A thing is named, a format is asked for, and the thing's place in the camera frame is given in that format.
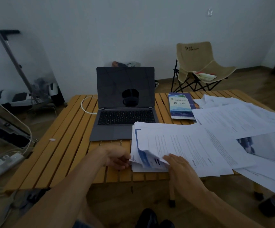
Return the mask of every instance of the table leg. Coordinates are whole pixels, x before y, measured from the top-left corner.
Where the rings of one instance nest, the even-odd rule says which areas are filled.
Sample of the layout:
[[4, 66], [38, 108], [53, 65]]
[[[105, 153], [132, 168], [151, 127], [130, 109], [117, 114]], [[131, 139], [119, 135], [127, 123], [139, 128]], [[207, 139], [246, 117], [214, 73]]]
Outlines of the table leg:
[[175, 188], [171, 181], [169, 181], [169, 207], [175, 207]]
[[263, 197], [263, 192], [261, 189], [261, 185], [253, 182], [253, 186], [254, 186], [254, 196], [258, 201], [262, 201], [264, 199]]

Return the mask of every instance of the black shoe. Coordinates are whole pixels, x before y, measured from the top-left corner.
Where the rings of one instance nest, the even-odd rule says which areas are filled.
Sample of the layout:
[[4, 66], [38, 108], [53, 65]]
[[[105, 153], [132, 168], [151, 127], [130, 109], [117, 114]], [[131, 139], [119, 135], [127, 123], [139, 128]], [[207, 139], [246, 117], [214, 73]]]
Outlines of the black shoe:
[[158, 228], [158, 218], [150, 208], [144, 209], [135, 228]]
[[158, 227], [159, 228], [175, 228], [174, 224], [171, 221], [169, 221], [168, 219], [165, 219], [164, 221], [162, 221]]

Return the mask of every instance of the person's right arm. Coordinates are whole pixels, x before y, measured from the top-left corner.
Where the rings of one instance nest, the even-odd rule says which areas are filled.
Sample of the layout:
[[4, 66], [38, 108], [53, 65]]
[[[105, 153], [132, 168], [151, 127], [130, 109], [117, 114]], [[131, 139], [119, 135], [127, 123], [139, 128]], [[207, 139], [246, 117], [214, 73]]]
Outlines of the person's right arm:
[[216, 218], [226, 227], [263, 228], [209, 191], [183, 157], [169, 154], [164, 159], [170, 164], [170, 179], [177, 191], [200, 211]]

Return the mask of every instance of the chair metal frame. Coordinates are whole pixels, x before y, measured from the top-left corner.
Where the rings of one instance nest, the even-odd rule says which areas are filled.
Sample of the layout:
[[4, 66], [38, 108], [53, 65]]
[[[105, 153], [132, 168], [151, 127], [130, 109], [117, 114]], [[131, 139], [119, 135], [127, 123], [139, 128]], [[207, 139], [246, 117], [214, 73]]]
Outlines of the chair metal frame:
[[[178, 60], [176, 60], [176, 62], [175, 62], [175, 68], [173, 69], [174, 73], [173, 73], [173, 79], [172, 79], [172, 85], [171, 85], [171, 91], [170, 91], [170, 92], [172, 92], [172, 89], [173, 89], [173, 84], [174, 84], [175, 76], [176, 76], [177, 79], [178, 79], [178, 72], [179, 72], [179, 70], [177, 69], [177, 65], [178, 65]], [[187, 76], [186, 80], [184, 81], [184, 83], [186, 83], [187, 85], [184, 86], [184, 87], [182, 87], [182, 85], [183, 85], [184, 83], [180, 83], [180, 81], [178, 80], [179, 87], [177, 87], [173, 92], [176, 93], [176, 92], [179, 92], [179, 91], [181, 90], [181, 92], [183, 93], [183, 89], [185, 89], [185, 88], [188, 87], [188, 86], [193, 90], [193, 92], [199, 91], [199, 90], [207, 91], [207, 90], [205, 89], [205, 87], [207, 87], [208, 91], [211, 91], [217, 84], [219, 84], [221, 81], [224, 80], [224, 79], [222, 79], [222, 80], [220, 80], [220, 81], [215, 81], [215, 82], [212, 82], [212, 83], [206, 83], [205, 86], [202, 86], [201, 80], [198, 79], [198, 77], [197, 77], [196, 75], [194, 75], [194, 73], [192, 73], [192, 75], [193, 75], [193, 77], [194, 77], [193, 82], [188, 83], [187, 81], [189, 80], [190, 77]]]

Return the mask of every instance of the black laptop screen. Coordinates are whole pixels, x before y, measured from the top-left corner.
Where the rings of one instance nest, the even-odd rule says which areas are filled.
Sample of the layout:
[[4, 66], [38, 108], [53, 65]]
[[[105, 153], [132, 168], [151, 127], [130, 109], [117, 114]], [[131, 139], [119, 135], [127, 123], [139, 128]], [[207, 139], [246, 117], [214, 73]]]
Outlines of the black laptop screen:
[[155, 106], [153, 67], [97, 67], [98, 107]]

